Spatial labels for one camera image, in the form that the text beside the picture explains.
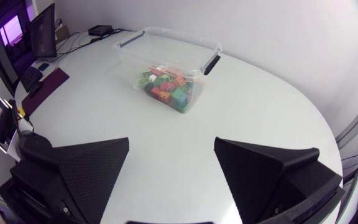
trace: window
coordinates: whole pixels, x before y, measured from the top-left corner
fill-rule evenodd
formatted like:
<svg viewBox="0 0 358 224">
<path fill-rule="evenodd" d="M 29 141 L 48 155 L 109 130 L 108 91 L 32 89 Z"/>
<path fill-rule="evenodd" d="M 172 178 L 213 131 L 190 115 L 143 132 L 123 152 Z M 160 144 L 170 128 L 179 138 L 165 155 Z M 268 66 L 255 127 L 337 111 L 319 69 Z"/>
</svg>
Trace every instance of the window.
<svg viewBox="0 0 358 224">
<path fill-rule="evenodd" d="M 5 46 L 14 45 L 21 40 L 23 32 L 17 15 L 0 28 L 0 35 Z"/>
</svg>

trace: mouse pad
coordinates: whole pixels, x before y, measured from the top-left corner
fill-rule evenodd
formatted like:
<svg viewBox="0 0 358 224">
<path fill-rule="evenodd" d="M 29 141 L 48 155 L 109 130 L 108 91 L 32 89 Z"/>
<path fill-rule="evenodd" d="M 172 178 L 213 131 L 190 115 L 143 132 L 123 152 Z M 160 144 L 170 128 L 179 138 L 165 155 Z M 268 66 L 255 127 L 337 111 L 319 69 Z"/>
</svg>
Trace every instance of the mouse pad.
<svg viewBox="0 0 358 224">
<path fill-rule="evenodd" d="M 42 102 L 55 91 L 63 82 L 68 80 L 69 76 L 60 68 L 55 69 L 42 82 L 44 85 L 38 93 L 30 98 L 28 95 L 22 101 L 22 107 L 27 116 L 30 116 Z"/>
</svg>

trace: table surface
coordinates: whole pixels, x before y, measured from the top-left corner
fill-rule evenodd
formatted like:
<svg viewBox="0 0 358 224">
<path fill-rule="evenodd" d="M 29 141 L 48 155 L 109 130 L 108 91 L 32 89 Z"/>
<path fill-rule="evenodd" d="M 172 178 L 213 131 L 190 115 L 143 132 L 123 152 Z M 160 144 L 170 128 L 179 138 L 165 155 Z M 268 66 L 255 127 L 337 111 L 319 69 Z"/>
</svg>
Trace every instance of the table surface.
<svg viewBox="0 0 358 224">
<path fill-rule="evenodd" d="M 216 136 L 289 149 L 317 147 L 318 160 L 342 175 L 327 122 L 285 81 L 221 54 L 205 91 L 181 114 L 126 80 L 112 45 L 130 34 L 121 32 L 62 58 L 58 66 L 70 78 L 31 116 L 35 132 L 54 147 L 129 138 L 129 153 L 101 223 L 241 223 L 213 151 Z M 74 46 L 79 39 L 85 44 L 90 37 L 80 34 Z M 26 94 L 20 83 L 19 106 Z M 339 205 L 324 222 L 334 223 L 338 210 Z"/>
</svg>

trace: clear plastic bin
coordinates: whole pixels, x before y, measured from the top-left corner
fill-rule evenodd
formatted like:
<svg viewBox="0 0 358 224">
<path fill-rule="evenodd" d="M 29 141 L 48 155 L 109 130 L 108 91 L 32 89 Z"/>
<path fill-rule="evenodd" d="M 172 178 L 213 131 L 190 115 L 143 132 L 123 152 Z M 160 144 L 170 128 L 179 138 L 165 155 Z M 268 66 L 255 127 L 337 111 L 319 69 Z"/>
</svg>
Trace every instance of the clear plastic bin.
<svg viewBox="0 0 358 224">
<path fill-rule="evenodd" d="M 148 27 L 115 43 L 113 49 L 135 88 L 186 113 L 203 92 L 222 45 L 193 34 Z"/>
</svg>

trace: small black box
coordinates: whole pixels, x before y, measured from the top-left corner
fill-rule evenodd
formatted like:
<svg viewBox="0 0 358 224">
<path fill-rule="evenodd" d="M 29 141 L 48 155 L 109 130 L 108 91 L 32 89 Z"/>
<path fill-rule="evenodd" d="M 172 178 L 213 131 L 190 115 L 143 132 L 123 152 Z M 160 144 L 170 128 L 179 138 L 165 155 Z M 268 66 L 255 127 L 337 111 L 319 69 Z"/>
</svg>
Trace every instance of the small black box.
<svg viewBox="0 0 358 224">
<path fill-rule="evenodd" d="M 112 32 L 112 26 L 109 25 L 97 25 L 88 29 L 89 35 L 95 35 L 98 37 L 102 37 L 106 34 L 110 34 L 111 32 Z"/>
</svg>

